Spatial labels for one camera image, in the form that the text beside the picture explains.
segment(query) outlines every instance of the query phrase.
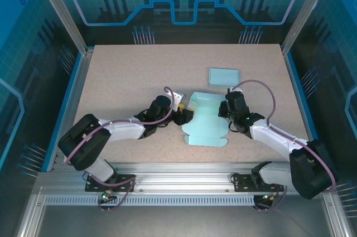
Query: beige table surface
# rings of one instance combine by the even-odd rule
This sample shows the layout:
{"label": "beige table surface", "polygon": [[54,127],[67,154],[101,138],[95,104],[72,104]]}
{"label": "beige table surface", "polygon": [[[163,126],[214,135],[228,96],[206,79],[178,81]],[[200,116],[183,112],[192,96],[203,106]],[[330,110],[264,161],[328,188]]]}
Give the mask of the beige table surface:
{"label": "beige table surface", "polygon": [[[225,94],[209,89],[209,67],[240,70],[240,81],[258,79],[277,100],[271,122],[301,138],[306,130],[279,45],[110,45],[95,46],[81,95],[76,122],[85,114],[99,119],[130,118],[147,109],[169,86],[193,92]],[[242,86],[251,112],[267,117],[269,92],[259,84]],[[109,162],[258,162],[284,161],[268,146],[230,132],[223,147],[191,146],[181,127],[171,123],[143,140],[108,143],[102,156]]]}

